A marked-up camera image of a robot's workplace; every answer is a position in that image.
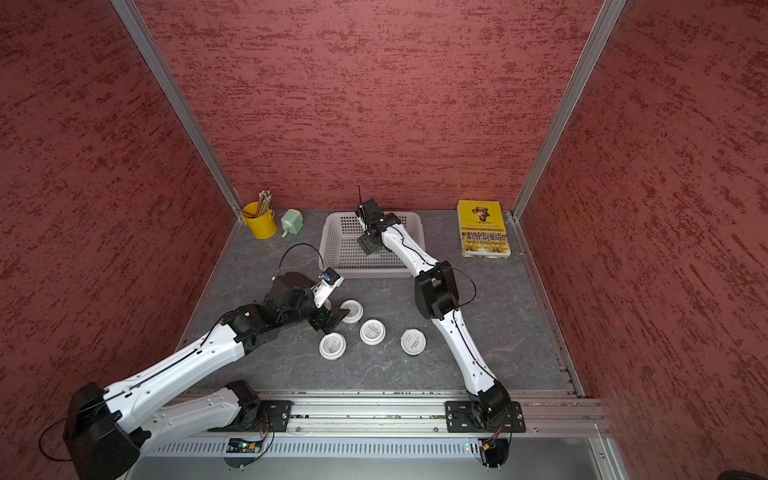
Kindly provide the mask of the white perforated plastic basket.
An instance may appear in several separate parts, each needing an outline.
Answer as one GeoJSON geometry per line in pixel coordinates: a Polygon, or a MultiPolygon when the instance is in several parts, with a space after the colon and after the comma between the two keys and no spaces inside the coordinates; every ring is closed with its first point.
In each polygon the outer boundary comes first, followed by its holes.
{"type": "Polygon", "coordinates": [[[370,240],[354,212],[326,217],[319,251],[321,268],[332,268],[345,279],[396,279],[412,276],[400,257],[370,240]]]}

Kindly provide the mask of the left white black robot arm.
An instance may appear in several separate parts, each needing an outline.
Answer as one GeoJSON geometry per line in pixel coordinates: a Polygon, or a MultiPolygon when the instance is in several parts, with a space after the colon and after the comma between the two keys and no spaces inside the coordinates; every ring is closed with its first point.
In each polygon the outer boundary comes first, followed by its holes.
{"type": "Polygon", "coordinates": [[[308,322],[330,334],[347,310],[326,302],[343,282],[326,269],[317,280],[288,272],[274,278],[262,302],[224,313],[208,333],[146,370],[107,387],[89,383],[71,398],[63,440],[81,479],[117,479],[144,454],[207,430],[269,431],[269,416],[245,381],[197,400],[179,394],[274,340],[281,329],[308,322]]]}

